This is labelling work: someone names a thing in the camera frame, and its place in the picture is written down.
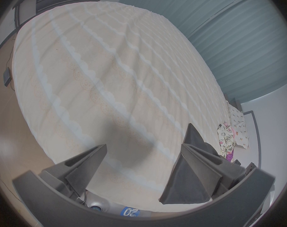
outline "bed sheet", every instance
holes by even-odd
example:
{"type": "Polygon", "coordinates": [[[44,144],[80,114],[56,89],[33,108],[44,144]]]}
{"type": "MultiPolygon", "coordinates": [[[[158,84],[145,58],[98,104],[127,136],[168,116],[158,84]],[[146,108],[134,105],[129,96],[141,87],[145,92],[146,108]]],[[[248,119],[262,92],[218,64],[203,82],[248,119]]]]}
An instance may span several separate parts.
{"type": "Polygon", "coordinates": [[[156,212],[200,205],[158,199],[188,123],[220,153],[228,109],[200,54],[165,17],[114,2],[56,7],[20,29],[12,63],[21,111],[54,163],[107,144],[89,191],[156,212]]]}

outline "white patterned pillow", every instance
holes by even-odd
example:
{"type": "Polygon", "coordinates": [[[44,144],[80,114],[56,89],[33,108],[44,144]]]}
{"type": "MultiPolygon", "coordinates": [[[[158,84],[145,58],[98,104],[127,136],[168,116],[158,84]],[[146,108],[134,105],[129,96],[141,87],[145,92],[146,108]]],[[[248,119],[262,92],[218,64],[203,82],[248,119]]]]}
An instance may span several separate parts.
{"type": "Polygon", "coordinates": [[[248,133],[245,126],[243,113],[229,104],[229,116],[231,120],[231,128],[234,131],[234,139],[236,144],[247,149],[248,133]]]}

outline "purple fabric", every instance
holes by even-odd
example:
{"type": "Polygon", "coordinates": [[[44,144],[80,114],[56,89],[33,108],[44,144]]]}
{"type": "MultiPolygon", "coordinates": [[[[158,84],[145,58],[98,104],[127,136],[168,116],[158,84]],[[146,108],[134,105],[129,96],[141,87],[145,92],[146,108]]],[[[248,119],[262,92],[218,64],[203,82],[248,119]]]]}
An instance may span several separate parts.
{"type": "Polygon", "coordinates": [[[226,159],[227,159],[229,162],[231,162],[233,156],[234,156],[234,149],[232,150],[232,153],[231,153],[231,154],[226,155],[226,159]]]}

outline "teal curtain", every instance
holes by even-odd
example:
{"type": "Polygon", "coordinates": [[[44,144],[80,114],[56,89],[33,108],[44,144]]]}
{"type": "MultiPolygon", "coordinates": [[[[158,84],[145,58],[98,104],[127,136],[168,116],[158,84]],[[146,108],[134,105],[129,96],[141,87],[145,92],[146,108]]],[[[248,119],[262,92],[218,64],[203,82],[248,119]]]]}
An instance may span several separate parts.
{"type": "Polygon", "coordinates": [[[120,0],[165,16],[241,103],[287,83],[287,24],[270,0],[120,0]]]}

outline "power adapter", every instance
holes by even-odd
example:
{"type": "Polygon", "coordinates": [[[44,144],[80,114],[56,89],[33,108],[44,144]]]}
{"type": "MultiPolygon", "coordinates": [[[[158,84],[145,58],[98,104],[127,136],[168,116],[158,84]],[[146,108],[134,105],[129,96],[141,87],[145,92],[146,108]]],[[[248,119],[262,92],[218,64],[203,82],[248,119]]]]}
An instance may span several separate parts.
{"type": "Polygon", "coordinates": [[[6,87],[9,85],[9,83],[12,80],[11,71],[10,71],[9,67],[7,67],[3,73],[3,80],[4,80],[4,85],[6,87]]]}

